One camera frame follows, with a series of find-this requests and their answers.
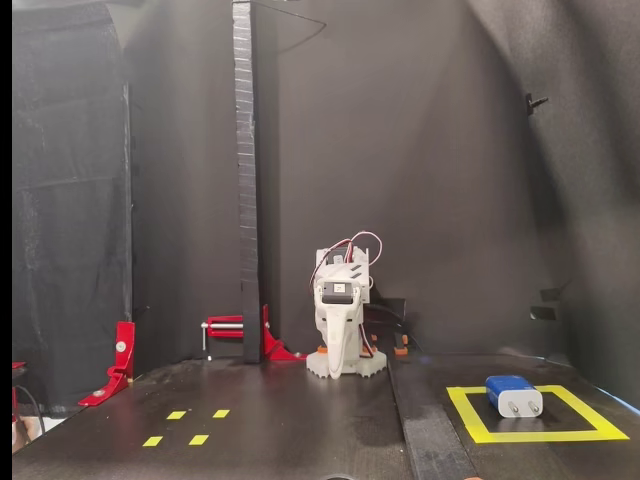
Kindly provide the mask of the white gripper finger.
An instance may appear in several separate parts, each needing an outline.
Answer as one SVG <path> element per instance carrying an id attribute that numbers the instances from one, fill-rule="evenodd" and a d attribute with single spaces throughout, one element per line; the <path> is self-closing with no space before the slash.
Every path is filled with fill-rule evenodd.
<path id="1" fill-rule="evenodd" d="M 350 304 L 324 304 L 323 284 L 314 287 L 315 324 L 325 345 L 313 353 L 313 373 L 320 378 L 355 374 L 361 360 L 360 290 L 351 284 Z"/>

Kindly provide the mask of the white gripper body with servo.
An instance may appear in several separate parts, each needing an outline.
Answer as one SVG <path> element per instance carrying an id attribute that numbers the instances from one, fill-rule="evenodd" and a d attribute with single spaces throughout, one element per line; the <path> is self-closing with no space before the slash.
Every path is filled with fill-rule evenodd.
<path id="1" fill-rule="evenodd" d="M 350 304 L 351 283 L 326 281 L 322 289 L 322 302 L 324 304 Z"/>

